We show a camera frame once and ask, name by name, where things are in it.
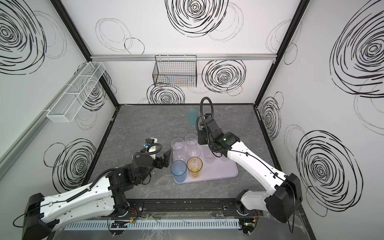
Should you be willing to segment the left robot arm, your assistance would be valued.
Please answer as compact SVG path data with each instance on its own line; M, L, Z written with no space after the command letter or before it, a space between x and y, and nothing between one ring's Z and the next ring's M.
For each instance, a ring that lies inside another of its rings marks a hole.
M125 193L142 185L153 169L167 168L171 152L161 157L157 151L138 152L130 164L107 169L90 184L53 196L30 196L21 215L22 239L42 240L57 229L90 218L124 217L132 211Z

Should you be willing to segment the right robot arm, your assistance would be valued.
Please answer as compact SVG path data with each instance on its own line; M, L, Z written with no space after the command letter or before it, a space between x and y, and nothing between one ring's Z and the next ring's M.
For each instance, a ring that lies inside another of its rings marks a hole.
M240 196L247 210L269 212L276 220L287 223L294 219L303 200L301 181L295 174L287 175L272 167L231 132L224 133L213 118L201 117L198 138L210 150L236 162L252 175L265 189L264 192L246 191Z

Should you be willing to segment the lilac plastic tray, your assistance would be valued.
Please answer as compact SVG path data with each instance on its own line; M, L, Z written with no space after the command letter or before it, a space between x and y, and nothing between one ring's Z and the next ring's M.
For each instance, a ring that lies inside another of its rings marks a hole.
M233 178L238 175L239 170L237 164L226 157L216 157L216 160L212 164L206 163L204 160L204 148L208 148L208 146L198 146L201 149L201 155L199 158L203 161L203 168L200 175L197 178L192 178L187 169L187 178L181 184ZM187 152L187 149L188 147L185 145L182 150Z

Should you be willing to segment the yellow tall glass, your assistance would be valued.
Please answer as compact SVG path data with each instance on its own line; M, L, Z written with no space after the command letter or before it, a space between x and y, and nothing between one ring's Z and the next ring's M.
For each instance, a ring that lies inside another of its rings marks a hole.
M197 178L203 168L203 161L198 157L191 157L187 161L187 169L192 178Z

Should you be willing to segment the blue tall glass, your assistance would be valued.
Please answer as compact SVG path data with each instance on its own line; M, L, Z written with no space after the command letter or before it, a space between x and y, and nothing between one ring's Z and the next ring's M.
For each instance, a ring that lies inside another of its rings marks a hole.
M182 160L177 160L171 165L171 173L174 181L178 184L183 183L187 178L187 165Z

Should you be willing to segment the frosted clear tall glass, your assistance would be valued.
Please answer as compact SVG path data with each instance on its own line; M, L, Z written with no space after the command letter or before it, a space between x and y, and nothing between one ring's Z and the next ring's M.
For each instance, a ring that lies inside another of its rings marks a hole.
M209 148L204 148L204 160L208 164L212 164L216 160L216 156Z

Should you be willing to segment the clear plain cup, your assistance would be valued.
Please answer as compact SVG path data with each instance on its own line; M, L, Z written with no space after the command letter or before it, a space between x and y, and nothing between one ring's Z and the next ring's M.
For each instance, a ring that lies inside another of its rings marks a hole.
M201 149L198 145L189 146L187 149L187 155L189 158L197 157L199 158L201 155Z

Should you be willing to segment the clear faceted glass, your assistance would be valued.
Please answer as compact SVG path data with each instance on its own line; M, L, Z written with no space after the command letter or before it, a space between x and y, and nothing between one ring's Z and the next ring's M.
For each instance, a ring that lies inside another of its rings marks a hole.
M196 146L198 144L198 136L194 134L187 135L185 138L185 143L188 148Z
M185 141L181 138L176 138L171 142L172 150L179 151L185 147Z
M173 160L186 162L188 160L188 155L183 150L176 150L173 152Z

